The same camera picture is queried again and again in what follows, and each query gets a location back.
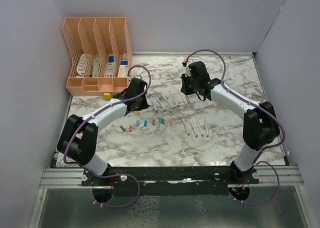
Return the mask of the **cyan marker pen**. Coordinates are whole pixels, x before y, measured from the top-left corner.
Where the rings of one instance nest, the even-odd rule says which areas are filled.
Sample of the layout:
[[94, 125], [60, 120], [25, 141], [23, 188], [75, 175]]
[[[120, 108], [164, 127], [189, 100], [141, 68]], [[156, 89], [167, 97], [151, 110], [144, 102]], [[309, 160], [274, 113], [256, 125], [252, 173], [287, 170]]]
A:
[[152, 106], [153, 106], [155, 113], [158, 113], [158, 108], [157, 108], [156, 103], [155, 103], [152, 96], [150, 97], [150, 100], [151, 100], [151, 103], [152, 103]]

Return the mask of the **yellow marker pen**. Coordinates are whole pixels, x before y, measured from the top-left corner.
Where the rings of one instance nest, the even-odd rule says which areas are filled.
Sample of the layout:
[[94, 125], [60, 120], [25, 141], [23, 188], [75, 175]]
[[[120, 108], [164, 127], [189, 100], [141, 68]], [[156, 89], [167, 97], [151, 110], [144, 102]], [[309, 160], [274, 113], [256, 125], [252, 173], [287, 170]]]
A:
[[189, 105], [190, 102], [187, 101], [186, 96], [185, 96], [180, 90], [178, 90], [178, 93], [179, 93], [181, 99], [183, 100], [183, 102], [185, 103], [185, 105], [186, 105], [186, 106]]

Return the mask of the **light blue marker pen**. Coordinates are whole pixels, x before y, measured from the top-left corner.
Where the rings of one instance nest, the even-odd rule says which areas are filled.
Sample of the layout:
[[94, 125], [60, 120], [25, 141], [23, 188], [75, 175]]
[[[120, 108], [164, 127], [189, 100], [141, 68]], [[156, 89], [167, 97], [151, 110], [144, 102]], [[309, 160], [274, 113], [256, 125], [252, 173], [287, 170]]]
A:
[[160, 107], [162, 108], [162, 110], [164, 112], [167, 111], [167, 109], [165, 108], [165, 106], [162, 104], [161, 100], [158, 97], [155, 97], [155, 99], [157, 100], [157, 102], [159, 103]]

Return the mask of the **green marker pen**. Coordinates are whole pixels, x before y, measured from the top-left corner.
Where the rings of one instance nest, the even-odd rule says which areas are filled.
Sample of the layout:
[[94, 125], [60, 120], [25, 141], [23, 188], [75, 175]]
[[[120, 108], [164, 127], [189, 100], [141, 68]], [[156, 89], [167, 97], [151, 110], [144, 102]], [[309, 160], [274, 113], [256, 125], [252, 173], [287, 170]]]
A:
[[171, 98], [173, 99], [173, 101], [174, 101], [174, 103], [175, 103], [175, 106], [176, 106], [176, 107], [179, 107], [180, 104], [178, 103], [178, 101], [177, 101], [177, 99], [174, 97], [174, 95], [173, 95], [171, 92], [169, 92], [169, 94], [170, 94]]

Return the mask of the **pink marker pen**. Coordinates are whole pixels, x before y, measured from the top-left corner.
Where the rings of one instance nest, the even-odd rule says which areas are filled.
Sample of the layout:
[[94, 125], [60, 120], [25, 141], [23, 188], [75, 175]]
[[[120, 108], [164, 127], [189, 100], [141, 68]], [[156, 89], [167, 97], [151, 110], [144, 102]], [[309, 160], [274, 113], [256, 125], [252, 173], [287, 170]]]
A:
[[176, 107], [163, 95], [161, 94], [162, 98], [168, 103], [168, 105], [172, 108], [175, 109]]

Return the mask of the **magenta marker pen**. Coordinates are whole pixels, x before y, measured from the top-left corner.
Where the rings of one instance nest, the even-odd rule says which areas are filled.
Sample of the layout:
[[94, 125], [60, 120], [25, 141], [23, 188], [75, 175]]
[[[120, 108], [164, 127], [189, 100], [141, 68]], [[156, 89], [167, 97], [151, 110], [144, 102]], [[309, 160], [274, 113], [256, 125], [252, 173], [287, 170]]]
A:
[[207, 121], [206, 117], [204, 118], [204, 126], [205, 126], [205, 136], [206, 136], [206, 138], [209, 138], [210, 137], [209, 127], [208, 127], [208, 121]]

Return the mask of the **teal marker pen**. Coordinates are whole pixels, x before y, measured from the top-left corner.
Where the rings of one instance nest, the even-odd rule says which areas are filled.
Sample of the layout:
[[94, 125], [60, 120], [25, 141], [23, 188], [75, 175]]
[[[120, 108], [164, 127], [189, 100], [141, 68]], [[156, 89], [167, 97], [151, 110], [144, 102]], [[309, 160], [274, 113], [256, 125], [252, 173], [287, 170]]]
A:
[[203, 133], [203, 130], [202, 130], [202, 127], [201, 127], [201, 124], [200, 124], [200, 120], [198, 117], [195, 117], [195, 121], [196, 121], [196, 124], [197, 124], [197, 128], [199, 130], [199, 133], [201, 135], [201, 137], [204, 137], [204, 133]]

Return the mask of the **peach marker pen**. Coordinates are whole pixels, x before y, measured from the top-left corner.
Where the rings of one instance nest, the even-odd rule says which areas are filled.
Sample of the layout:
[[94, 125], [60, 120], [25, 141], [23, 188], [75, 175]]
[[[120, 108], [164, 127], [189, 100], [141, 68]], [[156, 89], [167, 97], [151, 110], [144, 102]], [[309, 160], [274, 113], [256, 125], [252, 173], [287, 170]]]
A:
[[183, 117], [182, 117], [181, 119], [182, 119], [182, 122], [183, 122], [183, 125], [184, 125], [184, 127], [185, 127], [185, 130], [186, 130], [187, 135], [190, 136], [191, 134], [190, 134], [190, 131], [189, 131], [189, 129], [188, 129], [188, 126], [187, 126], [187, 124], [186, 124], [185, 119], [184, 119]]

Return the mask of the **grey marker pen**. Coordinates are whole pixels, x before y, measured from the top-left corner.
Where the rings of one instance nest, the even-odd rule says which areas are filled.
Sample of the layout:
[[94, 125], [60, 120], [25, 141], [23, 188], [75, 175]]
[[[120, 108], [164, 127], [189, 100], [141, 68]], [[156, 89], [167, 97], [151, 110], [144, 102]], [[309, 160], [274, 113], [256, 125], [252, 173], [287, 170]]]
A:
[[192, 128], [193, 132], [194, 132], [195, 137], [198, 138], [199, 135], [198, 135], [198, 133], [196, 131], [196, 128], [195, 128], [195, 126], [194, 126], [194, 124], [193, 124], [193, 122], [192, 122], [192, 120], [190, 118], [189, 118], [189, 122], [190, 122], [190, 125], [191, 125], [191, 128]]

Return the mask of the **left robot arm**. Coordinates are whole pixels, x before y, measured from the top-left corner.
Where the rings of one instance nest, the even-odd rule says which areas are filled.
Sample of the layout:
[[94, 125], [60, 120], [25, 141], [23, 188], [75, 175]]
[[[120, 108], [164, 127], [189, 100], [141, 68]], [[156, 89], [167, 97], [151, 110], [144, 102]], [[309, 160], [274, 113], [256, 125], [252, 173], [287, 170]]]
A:
[[147, 82], [134, 77], [128, 88], [114, 95], [106, 105], [83, 116], [73, 114], [68, 117], [57, 150], [92, 172], [97, 184], [106, 185], [111, 174], [107, 170], [109, 164], [96, 153], [98, 134], [128, 113], [147, 109], [147, 87]]

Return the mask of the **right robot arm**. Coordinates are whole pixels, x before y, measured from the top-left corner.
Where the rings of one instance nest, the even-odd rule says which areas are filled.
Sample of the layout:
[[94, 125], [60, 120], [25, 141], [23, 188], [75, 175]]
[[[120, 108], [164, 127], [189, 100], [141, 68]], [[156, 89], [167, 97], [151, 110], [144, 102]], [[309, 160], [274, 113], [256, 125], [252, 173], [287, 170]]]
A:
[[230, 165], [230, 179], [240, 184], [248, 177], [254, 162], [262, 149], [272, 143], [280, 134], [275, 121], [276, 114], [270, 102], [250, 101], [243, 95], [233, 91], [219, 78], [210, 78], [205, 64], [196, 61], [187, 65], [184, 61], [185, 73], [181, 75], [181, 92], [187, 96], [196, 94], [202, 100], [214, 101], [232, 111], [243, 121], [243, 148]]

